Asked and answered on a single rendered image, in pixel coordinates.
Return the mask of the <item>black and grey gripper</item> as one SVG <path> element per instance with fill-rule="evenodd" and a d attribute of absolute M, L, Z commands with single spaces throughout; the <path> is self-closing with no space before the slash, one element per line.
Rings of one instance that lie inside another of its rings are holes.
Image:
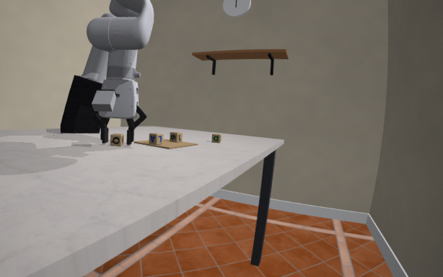
<path fill-rule="evenodd" d="M 129 87 L 131 87 L 131 89 L 129 89 Z M 116 98 L 112 112 L 97 112 L 93 110 L 90 113 L 92 118 L 101 128 L 100 138 L 102 143 L 105 144 L 108 142 L 107 124 L 110 118 L 121 118 L 127 120 L 127 144 L 131 145 L 134 139 L 134 129 L 147 117 L 139 107 L 138 83 L 129 78 L 107 77 L 102 83 L 102 89 L 114 89 L 115 93 L 120 95 L 120 97 Z M 102 119 L 97 115 L 98 113 Z M 138 114 L 140 117 L 134 122 L 133 118 L 137 118 Z"/>

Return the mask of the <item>beige letter block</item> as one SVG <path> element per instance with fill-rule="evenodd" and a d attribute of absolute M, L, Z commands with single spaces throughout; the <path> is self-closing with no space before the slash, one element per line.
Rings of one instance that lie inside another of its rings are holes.
<path fill-rule="evenodd" d="M 212 141 L 213 143 L 220 143 L 222 140 L 222 135 L 221 134 L 212 134 Z"/>
<path fill-rule="evenodd" d="M 110 145 L 111 146 L 122 146 L 124 145 L 124 134 L 111 134 L 110 135 Z"/>
<path fill-rule="evenodd" d="M 163 133 L 150 133 L 149 144 L 163 144 Z"/>
<path fill-rule="evenodd" d="M 171 142 L 182 142 L 183 133 L 180 132 L 170 132 L 170 141 Z"/>

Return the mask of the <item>tan flat mat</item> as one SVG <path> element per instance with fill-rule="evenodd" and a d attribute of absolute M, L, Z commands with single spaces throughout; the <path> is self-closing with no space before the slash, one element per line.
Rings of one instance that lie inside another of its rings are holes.
<path fill-rule="evenodd" d="M 188 143 L 188 142 L 184 142 L 184 141 L 171 142 L 169 139 L 163 139 L 163 144 L 158 144 L 158 145 L 149 144 L 149 140 L 148 141 L 134 141 L 134 143 L 148 145 L 148 146 L 155 146 L 155 147 L 164 148 L 164 149 L 176 149 L 176 148 L 181 148 L 181 147 L 198 145 L 198 144 Z"/>

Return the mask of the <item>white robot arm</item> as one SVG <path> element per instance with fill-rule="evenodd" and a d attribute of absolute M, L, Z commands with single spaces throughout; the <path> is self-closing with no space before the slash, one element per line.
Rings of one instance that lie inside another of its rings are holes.
<path fill-rule="evenodd" d="M 137 52 L 149 42 L 154 24 L 152 3 L 150 0 L 111 0 L 109 10 L 110 13 L 87 25 L 92 49 L 81 77 L 99 83 L 107 77 L 136 80 L 141 76 L 136 72 Z M 120 95 L 114 89 L 98 89 L 92 107 L 94 111 L 112 112 L 117 97 Z"/>

